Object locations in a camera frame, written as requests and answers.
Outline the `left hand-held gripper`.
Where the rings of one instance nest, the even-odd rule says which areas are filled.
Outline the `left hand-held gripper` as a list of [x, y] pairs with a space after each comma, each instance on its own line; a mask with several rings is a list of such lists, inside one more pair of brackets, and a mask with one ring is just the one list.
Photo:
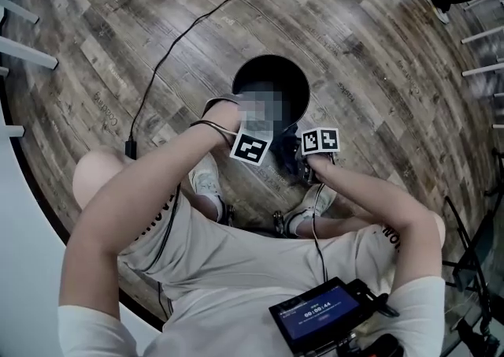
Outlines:
[[272, 99], [255, 93], [226, 94], [210, 99], [202, 115], [222, 101], [233, 102], [240, 107], [241, 121], [237, 133], [217, 128], [219, 132], [234, 136], [230, 157], [251, 165], [260, 165], [272, 143]]

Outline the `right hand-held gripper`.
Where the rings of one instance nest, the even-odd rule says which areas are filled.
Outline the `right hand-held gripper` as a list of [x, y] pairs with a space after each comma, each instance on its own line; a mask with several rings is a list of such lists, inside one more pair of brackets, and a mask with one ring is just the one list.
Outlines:
[[339, 152], [339, 130], [337, 128], [311, 128], [301, 132], [295, 152], [298, 177], [306, 184], [319, 184], [315, 172], [307, 162], [307, 156], [319, 154], [332, 163]]

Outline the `dark blue cloth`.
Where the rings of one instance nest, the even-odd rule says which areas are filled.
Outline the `dark blue cloth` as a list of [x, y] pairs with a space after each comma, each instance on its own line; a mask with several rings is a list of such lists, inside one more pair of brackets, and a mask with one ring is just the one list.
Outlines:
[[273, 139], [270, 146], [277, 166], [292, 176], [299, 176], [302, 169], [301, 139], [297, 136], [298, 125], [293, 124]]

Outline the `black round bucket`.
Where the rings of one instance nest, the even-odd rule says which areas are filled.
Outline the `black round bucket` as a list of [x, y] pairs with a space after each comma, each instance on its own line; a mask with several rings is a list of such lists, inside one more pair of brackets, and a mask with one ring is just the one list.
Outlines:
[[292, 60], [260, 55], [247, 61], [236, 73], [232, 93], [264, 106], [265, 118], [275, 135], [288, 130], [305, 114], [310, 86], [302, 69]]

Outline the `person's right forearm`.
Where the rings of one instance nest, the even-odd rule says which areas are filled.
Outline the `person's right forearm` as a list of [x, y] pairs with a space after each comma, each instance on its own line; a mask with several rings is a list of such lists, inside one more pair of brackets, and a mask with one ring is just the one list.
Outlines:
[[393, 228], [401, 240], [394, 290], [423, 277], [442, 275], [441, 220], [396, 185], [332, 164], [321, 155], [308, 163], [320, 181]]

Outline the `person's left forearm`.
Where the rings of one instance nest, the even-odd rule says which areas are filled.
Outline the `person's left forearm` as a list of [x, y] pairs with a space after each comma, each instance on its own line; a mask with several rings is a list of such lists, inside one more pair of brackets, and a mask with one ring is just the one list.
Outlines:
[[118, 255], [146, 231], [182, 179], [224, 143], [209, 124], [239, 130], [239, 107], [218, 102], [204, 120], [127, 165], [85, 206], [66, 245], [60, 305], [120, 317]]

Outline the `person's left grey shoe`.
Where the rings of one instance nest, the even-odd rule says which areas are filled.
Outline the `person's left grey shoe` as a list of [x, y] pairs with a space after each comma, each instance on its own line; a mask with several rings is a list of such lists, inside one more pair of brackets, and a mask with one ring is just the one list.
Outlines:
[[223, 192], [215, 159], [207, 154], [188, 174], [196, 199], [203, 205], [202, 213], [219, 222], [224, 216]]

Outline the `person's grey shoe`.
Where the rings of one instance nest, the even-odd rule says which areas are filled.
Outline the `person's grey shoe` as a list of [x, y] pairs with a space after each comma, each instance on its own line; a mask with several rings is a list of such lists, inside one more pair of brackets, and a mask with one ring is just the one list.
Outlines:
[[215, 159], [207, 154], [188, 174], [196, 199], [203, 205], [202, 213], [219, 222], [224, 216], [223, 192]]
[[283, 230], [287, 237], [313, 239], [313, 219], [325, 213], [333, 204], [337, 193], [324, 184], [312, 186], [303, 200], [283, 217]]

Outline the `person's right grey shoe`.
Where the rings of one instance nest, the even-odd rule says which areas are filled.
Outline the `person's right grey shoe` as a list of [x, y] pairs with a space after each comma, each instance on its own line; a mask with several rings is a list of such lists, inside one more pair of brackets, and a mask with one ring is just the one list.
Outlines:
[[303, 200], [283, 217], [283, 230], [287, 237], [313, 239], [313, 219], [325, 213], [333, 204], [337, 193], [324, 184], [312, 186]]

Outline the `black stool with chrome legs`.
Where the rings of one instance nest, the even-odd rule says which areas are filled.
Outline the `black stool with chrome legs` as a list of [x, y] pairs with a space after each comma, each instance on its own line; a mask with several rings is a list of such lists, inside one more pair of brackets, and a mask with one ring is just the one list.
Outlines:
[[[232, 205], [224, 205], [224, 213], [222, 219], [219, 221], [220, 224], [235, 228], [235, 208]], [[260, 236], [265, 236], [269, 238], [286, 238], [284, 232], [284, 216], [280, 211], [275, 211], [272, 215], [272, 226], [271, 227], [260, 227], [260, 226], [249, 226], [249, 227], [239, 227], [243, 231], [252, 232]]]

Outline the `person's left leg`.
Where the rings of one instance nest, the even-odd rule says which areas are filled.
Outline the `person's left leg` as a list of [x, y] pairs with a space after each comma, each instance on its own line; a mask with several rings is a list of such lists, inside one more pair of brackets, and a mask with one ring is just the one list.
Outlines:
[[72, 190], [83, 210], [100, 188], [134, 160], [111, 147], [100, 146], [86, 153], [76, 164]]

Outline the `black monitor with blue screen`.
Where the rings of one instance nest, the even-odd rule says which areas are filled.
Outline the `black monitor with blue screen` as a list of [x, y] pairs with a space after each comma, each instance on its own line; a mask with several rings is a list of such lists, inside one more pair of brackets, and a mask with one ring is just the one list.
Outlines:
[[372, 299], [339, 278], [269, 308], [294, 357], [345, 340], [373, 314]]

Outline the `white t-shirt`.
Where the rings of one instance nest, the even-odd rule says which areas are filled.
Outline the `white t-shirt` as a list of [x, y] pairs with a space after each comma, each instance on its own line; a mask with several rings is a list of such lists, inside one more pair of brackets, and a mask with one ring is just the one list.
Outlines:
[[[299, 295], [298, 290], [269, 287], [196, 290], [175, 302], [162, 333], [144, 357], [292, 357], [269, 307]], [[445, 282], [423, 277], [389, 295], [397, 318], [375, 314], [358, 338], [369, 346], [389, 333], [404, 357], [439, 357], [444, 336]], [[122, 322], [86, 307], [58, 310], [65, 357], [139, 357], [134, 337]]]

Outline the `black folding chair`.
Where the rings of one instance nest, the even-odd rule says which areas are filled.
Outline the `black folding chair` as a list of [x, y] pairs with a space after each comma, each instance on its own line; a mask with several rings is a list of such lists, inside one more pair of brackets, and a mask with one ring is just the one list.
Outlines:
[[494, 219], [500, 207], [503, 194], [498, 195], [495, 204], [485, 215], [473, 238], [469, 237], [461, 218], [456, 211], [451, 199], [446, 196], [445, 201], [452, 210], [458, 224], [457, 232], [464, 248], [462, 257], [457, 262], [443, 260], [443, 266], [452, 267], [454, 282], [446, 285], [456, 288], [459, 292], [470, 291], [478, 295], [481, 309], [480, 330], [483, 334], [489, 332], [491, 322], [491, 296], [485, 281], [483, 263], [494, 243]]

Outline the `white metal table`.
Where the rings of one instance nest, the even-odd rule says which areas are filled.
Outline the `white metal table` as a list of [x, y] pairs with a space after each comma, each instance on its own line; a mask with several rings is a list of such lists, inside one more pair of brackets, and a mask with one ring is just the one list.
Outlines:
[[[22, 17], [32, 24], [36, 24], [39, 21], [39, 16], [15, 4], [14, 2], [11, 2], [10, 0], [0, 0], [0, 7], [16, 14], [19, 17]], [[52, 57], [49, 54], [43, 53], [11, 39], [7, 39], [1, 35], [0, 54], [6, 54], [11, 57], [19, 58], [51, 70], [54, 70], [59, 63], [55, 57]], [[21, 138], [24, 136], [24, 132], [24, 127], [21, 125], [7, 125], [4, 121], [0, 121], [0, 139]]]
[[[464, 8], [464, 10], [473, 9], [478, 4], [486, 2], [486, 1], [488, 1], [488, 0], [476, 0], [472, 4], [466, 6]], [[504, 9], [504, 0], [498, 0], [498, 2], [500, 3], [501, 7]], [[502, 24], [498, 27], [477, 33], [475, 35], [471, 35], [467, 38], [464, 38], [461, 40], [461, 44], [465, 45], [467, 43], [473, 43], [477, 40], [480, 40], [483, 38], [488, 38], [490, 36], [493, 36], [496, 34], [502, 34], [502, 33], [504, 33], [504, 24]], [[496, 63], [494, 63], [492, 65], [487, 65], [484, 67], [479, 67], [477, 69], [470, 69], [470, 70], [463, 71], [461, 73], [461, 76], [462, 77], [475, 76], [475, 75], [479, 75], [479, 74], [483, 74], [483, 73], [490, 73], [490, 72], [497, 72], [497, 71], [504, 71], [504, 58], [497, 58]], [[491, 128], [494, 130], [503, 130], [504, 131], [504, 124], [493, 124], [491, 126]]]

